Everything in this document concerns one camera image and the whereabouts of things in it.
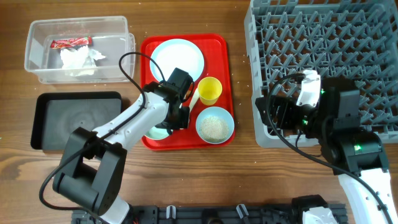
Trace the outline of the white rice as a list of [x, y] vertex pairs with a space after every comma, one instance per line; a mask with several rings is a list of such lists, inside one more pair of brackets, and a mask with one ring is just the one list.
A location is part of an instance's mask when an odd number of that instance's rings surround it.
[[200, 123], [201, 137], [211, 143], [222, 142], [229, 136], [227, 122], [218, 116], [208, 116]]

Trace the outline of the green bowl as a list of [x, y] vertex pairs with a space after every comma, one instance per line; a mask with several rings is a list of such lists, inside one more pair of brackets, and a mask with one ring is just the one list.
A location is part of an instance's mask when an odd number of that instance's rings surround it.
[[172, 132], [168, 132], [166, 129], [152, 127], [148, 132], [146, 132], [145, 137], [151, 140], [162, 140], [170, 136]]

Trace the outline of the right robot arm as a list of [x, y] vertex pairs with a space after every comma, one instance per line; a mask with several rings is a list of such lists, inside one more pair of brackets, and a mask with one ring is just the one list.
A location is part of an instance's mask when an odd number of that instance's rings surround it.
[[333, 170], [356, 223], [397, 223], [386, 151], [379, 136], [360, 125], [360, 90], [352, 80], [325, 78], [315, 96], [314, 103], [301, 103], [271, 89], [255, 105], [273, 131], [296, 129], [318, 140], [323, 160], [277, 135], [287, 147]]

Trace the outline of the white tissue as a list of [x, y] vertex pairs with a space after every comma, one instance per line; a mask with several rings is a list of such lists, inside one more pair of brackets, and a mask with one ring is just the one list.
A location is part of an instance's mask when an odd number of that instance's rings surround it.
[[63, 62], [62, 69], [75, 70], [70, 72], [71, 77], [93, 75], [95, 73], [96, 61], [106, 58], [105, 55], [88, 46], [78, 49], [62, 49], [60, 57]]

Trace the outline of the red snack wrapper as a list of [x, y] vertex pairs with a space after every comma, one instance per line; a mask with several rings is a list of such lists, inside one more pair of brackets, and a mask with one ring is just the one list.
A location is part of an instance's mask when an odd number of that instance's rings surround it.
[[91, 45], [93, 43], [93, 39], [88, 37], [79, 37], [74, 39], [63, 39], [63, 40], [53, 40], [50, 44], [51, 49], [64, 49], [64, 48], [72, 48], [79, 47], [84, 45]]

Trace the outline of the light blue bowl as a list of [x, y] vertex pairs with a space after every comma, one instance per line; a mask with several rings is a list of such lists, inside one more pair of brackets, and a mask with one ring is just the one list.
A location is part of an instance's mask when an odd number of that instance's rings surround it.
[[[218, 116], [218, 117], [224, 119], [224, 120], [227, 122], [228, 127], [229, 127], [229, 136], [227, 137], [226, 140], [224, 140], [224, 141], [222, 141], [222, 142], [218, 142], [218, 143], [211, 143], [211, 142], [208, 142], [208, 141], [204, 140], [204, 139], [201, 137], [199, 126], [200, 126], [200, 123], [201, 123], [206, 117], [208, 117], [208, 116]], [[205, 142], [210, 143], [210, 144], [224, 144], [224, 143], [226, 143], [228, 140], [230, 140], [230, 139], [232, 138], [232, 135], [234, 134], [235, 125], [234, 125], [233, 116], [231, 115], [230, 112], [228, 112], [228, 111], [227, 111], [226, 109], [224, 109], [224, 108], [217, 107], [217, 106], [212, 106], [212, 107], [209, 107], [209, 108], [204, 109], [204, 110], [197, 116], [197, 120], [195, 121], [195, 128], [196, 128], [196, 131], [197, 131], [197, 134], [199, 135], [199, 137], [200, 137], [202, 140], [204, 140]]]

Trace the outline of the yellow plastic cup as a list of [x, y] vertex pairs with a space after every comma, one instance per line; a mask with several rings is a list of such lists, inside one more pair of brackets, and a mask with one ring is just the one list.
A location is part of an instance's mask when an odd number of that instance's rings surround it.
[[207, 106], [217, 102], [222, 90], [221, 82], [215, 77], [205, 77], [198, 84], [200, 101]]

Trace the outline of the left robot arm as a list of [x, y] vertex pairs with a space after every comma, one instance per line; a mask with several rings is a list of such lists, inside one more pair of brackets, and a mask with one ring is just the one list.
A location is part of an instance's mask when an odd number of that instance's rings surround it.
[[132, 207], [119, 196], [130, 150], [151, 128], [185, 129], [190, 109], [183, 99], [192, 77], [175, 68], [166, 81], [144, 85], [137, 101], [112, 121], [71, 133], [53, 190], [106, 223], [132, 223]]

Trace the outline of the light blue plate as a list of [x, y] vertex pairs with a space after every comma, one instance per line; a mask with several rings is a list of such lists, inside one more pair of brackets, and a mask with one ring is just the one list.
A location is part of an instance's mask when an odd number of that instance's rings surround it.
[[169, 79], [175, 68], [187, 72], [193, 81], [197, 81], [205, 67], [205, 59], [201, 50], [193, 43], [184, 39], [171, 39], [158, 45], [150, 56], [160, 67], [150, 61], [150, 71], [157, 81]]

